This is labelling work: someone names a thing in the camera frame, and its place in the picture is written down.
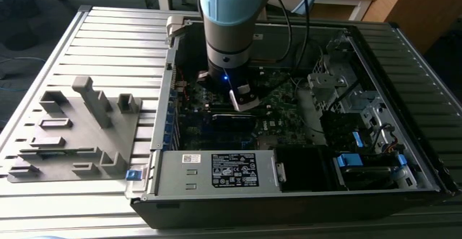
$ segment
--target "gray 3d printed holder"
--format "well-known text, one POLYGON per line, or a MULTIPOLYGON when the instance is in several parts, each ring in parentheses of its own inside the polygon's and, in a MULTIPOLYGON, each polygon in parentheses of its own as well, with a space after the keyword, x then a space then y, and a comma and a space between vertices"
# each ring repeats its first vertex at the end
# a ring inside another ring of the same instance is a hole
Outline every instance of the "gray 3d printed holder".
POLYGON ((45 91, 45 114, 34 125, 29 146, 8 172, 10 182, 123 178, 129 163, 141 99, 106 98, 92 79, 77 76, 72 89, 81 97, 45 91))

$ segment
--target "motherboard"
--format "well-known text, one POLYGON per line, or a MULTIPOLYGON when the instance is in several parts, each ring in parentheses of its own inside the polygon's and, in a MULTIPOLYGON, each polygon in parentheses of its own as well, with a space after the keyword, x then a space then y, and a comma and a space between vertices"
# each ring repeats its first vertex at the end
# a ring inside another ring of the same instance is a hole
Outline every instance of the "motherboard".
MULTIPOLYGON (((253 67, 253 73, 259 87, 276 85, 287 75, 280 69, 263 67, 253 67)), ((181 149, 268 150, 276 144, 309 143, 293 96, 295 89, 305 83, 301 79, 295 81, 277 87, 256 108, 236 112, 228 96, 213 94, 193 81, 184 81, 179 71, 181 149)))

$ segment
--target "wooden cabinet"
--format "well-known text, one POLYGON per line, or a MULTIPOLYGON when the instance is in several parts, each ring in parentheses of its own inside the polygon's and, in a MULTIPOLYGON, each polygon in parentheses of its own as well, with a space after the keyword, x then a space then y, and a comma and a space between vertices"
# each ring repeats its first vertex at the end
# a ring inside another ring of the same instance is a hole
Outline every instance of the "wooden cabinet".
POLYGON ((376 0, 363 21, 395 22, 424 53, 462 14, 462 0, 376 0))

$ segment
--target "slotted metal surface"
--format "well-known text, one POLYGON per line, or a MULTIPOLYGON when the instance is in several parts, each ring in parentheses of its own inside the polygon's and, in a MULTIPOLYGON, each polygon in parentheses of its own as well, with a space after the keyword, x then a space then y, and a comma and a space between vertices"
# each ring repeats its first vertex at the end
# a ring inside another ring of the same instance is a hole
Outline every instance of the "slotted metal surface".
MULTIPOLYGON (((64 238, 140 238, 191 234, 199 234, 199 237, 203 235, 203 237, 236 238, 268 233, 285 235, 366 228, 380 230, 462 224, 460 199, 454 198, 435 207, 412 209, 368 222, 305 227, 251 227, 220 231, 157 231, 147 226, 129 207, 123 195, 125 182, 121 180, 8 183, 5 179, 8 166, 14 161, 17 149, 26 143, 21 139, 30 136, 33 129, 30 125, 37 122, 41 115, 41 112, 36 112, 41 109, 37 99, 45 90, 61 90, 65 95, 76 96, 69 85, 77 75, 92 76, 94 89, 102 90, 108 97, 118 93, 132 93, 135 97, 143 98, 131 165, 147 163, 167 51, 163 39, 164 27, 167 18, 172 14, 197 16, 187 12, 116 8, 92 8, 77 13, 0 135, 1 238, 26 238, 38 235, 64 238)), ((447 104, 451 100, 446 91, 435 82, 424 62, 404 43, 403 37, 387 24, 355 22, 354 25, 362 31, 386 72, 394 76, 391 79, 395 81, 403 100, 418 112, 415 120, 440 154, 442 161, 454 178, 462 182, 459 170, 462 119, 456 115, 454 105, 447 104), (443 127, 450 127, 450 135, 442 133, 443 127)))

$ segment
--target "white label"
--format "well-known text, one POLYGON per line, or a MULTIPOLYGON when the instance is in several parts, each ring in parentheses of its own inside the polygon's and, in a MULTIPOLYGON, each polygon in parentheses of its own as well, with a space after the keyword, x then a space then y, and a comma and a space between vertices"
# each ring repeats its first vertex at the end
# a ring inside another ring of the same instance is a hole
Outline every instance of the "white label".
POLYGON ((263 40, 263 34, 253 34, 253 40, 263 40))
POLYGON ((183 163, 200 163, 200 154, 183 154, 183 163))

